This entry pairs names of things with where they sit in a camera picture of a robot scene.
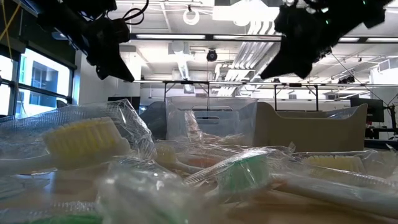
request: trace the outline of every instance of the yellow cable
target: yellow cable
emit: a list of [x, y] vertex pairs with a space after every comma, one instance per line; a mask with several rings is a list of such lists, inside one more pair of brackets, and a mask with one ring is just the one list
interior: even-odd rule
[[[6, 17], [6, 7], [5, 7], [5, 0], [2, 0], [2, 15], [4, 18], [4, 25], [7, 26], [7, 17]], [[6, 37], [7, 37], [7, 44], [8, 44], [8, 51], [10, 53], [10, 58], [12, 60], [12, 54], [11, 54], [11, 44], [10, 44], [10, 38], [8, 35], [8, 30], [6, 29]]]
[[8, 23], [7, 23], [7, 25], [6, 25], [6, 28], [5, 28], [5, 29], [3, 30], [3, 32], [1, 33], [1, 35], [0, 35], [0, 41], [1, 41], [1, 39], [4, 37], [4, 34], [7, 32], [8, 27], [11, 25], [11, 22], [14, 20], [14, 17], [15, 17], [15, 15], [17, 14], [18, 9], [20, 8], [20, 6], [21, 6], [21, 2], [18, 3], [17, 8], [15, 9], [14, 13], [12, 14], [12, 16], [11, 16], [11, 18], [10, 18], [10, 21], [8, 21]]

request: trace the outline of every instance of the beige plastic bin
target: beige plastic bin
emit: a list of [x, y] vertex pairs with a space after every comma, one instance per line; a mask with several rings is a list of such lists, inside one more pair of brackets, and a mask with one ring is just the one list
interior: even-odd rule
[[360, 151], [367, 105], [327, 112], [276, 112], [257, 104], [255, 146], [296, 145], [296, 152]]

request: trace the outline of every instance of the monitor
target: monitor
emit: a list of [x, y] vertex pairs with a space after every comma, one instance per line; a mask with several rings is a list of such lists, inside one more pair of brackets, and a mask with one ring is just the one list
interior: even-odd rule
[[368, 115], [366, 121], [384, 122], [384, 107], [382, 100], [364, 99], [364, 98], [350, 98], [351, 107], [360, 106], [364, 103], [368, 105]]

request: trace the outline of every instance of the wooden table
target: wooden table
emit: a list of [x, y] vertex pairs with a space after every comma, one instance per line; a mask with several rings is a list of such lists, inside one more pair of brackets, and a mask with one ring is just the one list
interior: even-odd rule
[[[103, 176], [106, 169], [106, 166], [99, 166], [91, 169], [37, 175], [35, 178], [49, 178], [50, 184], [43, 189], [24, 192], [5, 200], [0, 203], [0, 209], [38, 208], [48, 203], [57, 202], [94, 202], [96, 179]], [[228, 211], [228, 216], [236, 223], [398, 223], [398, 220], [377, 217], [277, 191], [261, 192], [252, 202], [231, 203], [222, 205], [222, 208]]]

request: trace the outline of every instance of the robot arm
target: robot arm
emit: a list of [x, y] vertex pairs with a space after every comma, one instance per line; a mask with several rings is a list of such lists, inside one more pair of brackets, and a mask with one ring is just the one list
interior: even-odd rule
[[261, 73], [272, 78], [295, 73], [306, 78], [312, 63], [331, 53], [339, 39], [364, 23], [370, 29], [384, 22], [383, 7], [392, 0], [304, 0], [307, 7], [297, 7], [298, 0], [280, 6], [275, 30], [282, 33], [278, 54]]
[[81, 50], [87, 56], [88, 63], [96, 66], [101, 80], [110, 75], [128, 82], [134, 81], [119, 52], [119, 44], [130, 40], [125, 20], [111, 20], [105, 16], [109, 11], [116, 10], [115, 0], [22, 2], [38, 13], [37, 23], [41, 27], [57, 29], [75, 49]]

